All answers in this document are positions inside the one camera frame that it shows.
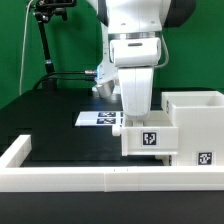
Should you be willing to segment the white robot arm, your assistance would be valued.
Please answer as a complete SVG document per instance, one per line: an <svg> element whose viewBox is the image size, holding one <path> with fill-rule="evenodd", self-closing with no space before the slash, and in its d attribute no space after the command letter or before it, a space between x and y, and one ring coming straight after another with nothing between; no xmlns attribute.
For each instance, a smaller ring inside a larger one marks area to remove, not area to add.
<svg viewBox="0 0 224 224"><path fill-rule="evenodd" d="M131 120L149 116L153 74L168 53L162 30L183 25L197 0L87 0L101 22L103 59L96 88L110 96L118 85L124 114Z"/></svg>

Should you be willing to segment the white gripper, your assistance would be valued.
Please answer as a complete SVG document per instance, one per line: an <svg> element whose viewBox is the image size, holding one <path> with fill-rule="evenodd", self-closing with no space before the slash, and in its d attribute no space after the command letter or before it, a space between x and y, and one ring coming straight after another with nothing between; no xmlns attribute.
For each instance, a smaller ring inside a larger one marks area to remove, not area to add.
<svg viewBox="0 0 224 224"><path fill-rule="evenodd" d="M128 118L147 118L150 113L153 68L118 70L123 112Z"/></svg>

